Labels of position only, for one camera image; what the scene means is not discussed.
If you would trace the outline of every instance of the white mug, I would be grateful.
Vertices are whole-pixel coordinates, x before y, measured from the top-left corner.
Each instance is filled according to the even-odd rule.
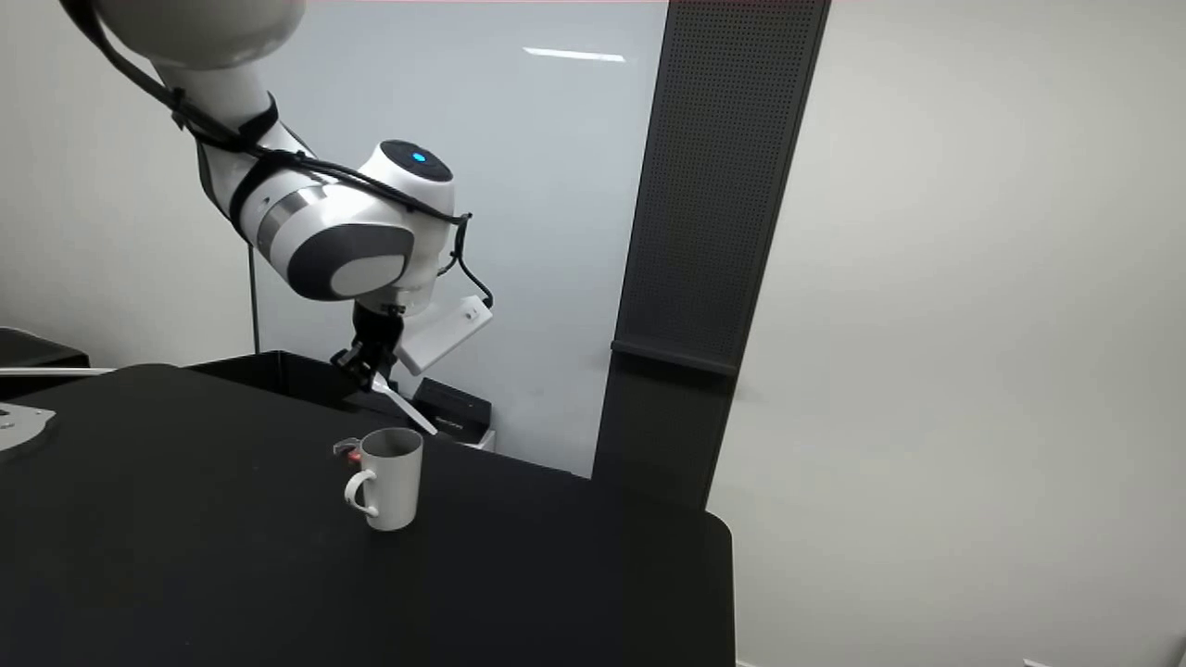
[[[371,531],[394,533],[416,523],[421,432],[387,427],[368,437],[334,446],[348,447],[362,470],[343,480],[343,505],[368,514]]]

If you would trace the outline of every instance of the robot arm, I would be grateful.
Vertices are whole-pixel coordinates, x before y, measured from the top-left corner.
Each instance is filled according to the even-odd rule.
[[[478,327],[484,300],[442,307],[442,267],[462,263],[466,218],[451,212],[451,171],[427,149],[387,141],[359,168],[336,168],[277,120],[257,59],[294,36],[305,0],[64,0],[79,31],[199,141],[199,181],[235,231],[310,300],[356,300],[343,365],[420,375]],[[107,31],[146,59],[136,69]]]

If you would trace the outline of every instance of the mug handle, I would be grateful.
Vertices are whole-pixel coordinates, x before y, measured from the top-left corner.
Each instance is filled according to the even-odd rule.
[[[343,497],[348,507],[379,517],[379,507],[374,507],[374,505],[359,505],[359,488],[362,488],[368,480],[374,480],[374,470],[356,470],[356,474],[343,480],[343,491],[342,491],[342,497]]]

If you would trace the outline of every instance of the black cable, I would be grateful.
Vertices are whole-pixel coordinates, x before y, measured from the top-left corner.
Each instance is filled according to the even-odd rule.
[[[273,158],[282,163],[287,171],[295,171],[295,175],[326,175],[342,186],[352,186],[359,194],[371,194],[387,205],[397,205],[404,212],[420,212],[420,216],[429,216],[436,222],[447,222],[457,227],[457,250],[451,250],[451,263],[442,271],[447,273],[451,267],[460,267],[478,288],[481,288],[481,300],[484,307],[494,307],[494,291],[490,285],[466,267],[466,254],[462,254],[462,243],[466,243],[466,222],[471,216],[445,216],[416,196],[404,196],[400,187],[387,186],[387,181],[374,181],[359,171],[348,171],[342,163],[326,163],[326,158],[310,158],[305,152],[273,152],[273,149],[262,149],[258,141],[245,141],[240,133],[227,129],[222,121],[216,121],[210,115],[205,115],[199,108],[185,102],[185,89],[168,89],[159,84],[156,79],[147,79],[140,68],[135,68],[105,33],[105,21],[100,21],[100,12],[93,7],[93,0],[64,0],[64,12],[74,19],[74,27],[107,57],[107,61],[127,73],[136,89],[146,89],[152,101],[159,101],[162,108],[175,111],[175,121],[185,126],[193,133],[193,141],[199,143],[210,143],[210,149],[222,149],[222,152],[245,152],[245,155],[257,155],[257,158]]]
[[[251,285],[251,347],[262,357],[262,322],[258,322],[258,271],[257,271],[257,247],[247,243],[247,285]]]

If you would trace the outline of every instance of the white wall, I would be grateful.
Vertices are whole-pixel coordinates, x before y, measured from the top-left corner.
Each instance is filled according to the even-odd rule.
[[[314,152],[362,163],[404,136],[457,171],[460,208],[478,216],[466,254],[497,288],[497,317],[429,375],[494,400],[499,453],[514,458],[593,468],[662,19],[662,0],[342,0],[310,5],[262,68]],[[258,285],[267,347],[329,360],[352,342],[348,307],[295,300],[271,273]]]
[[[0,5],[0,327],[98,364],[251,347],[247,271],[193,143],[57,0]]]
[[[838,0],[710,501],[747,662],[1170,662],[1182,61],[1182,0]]]

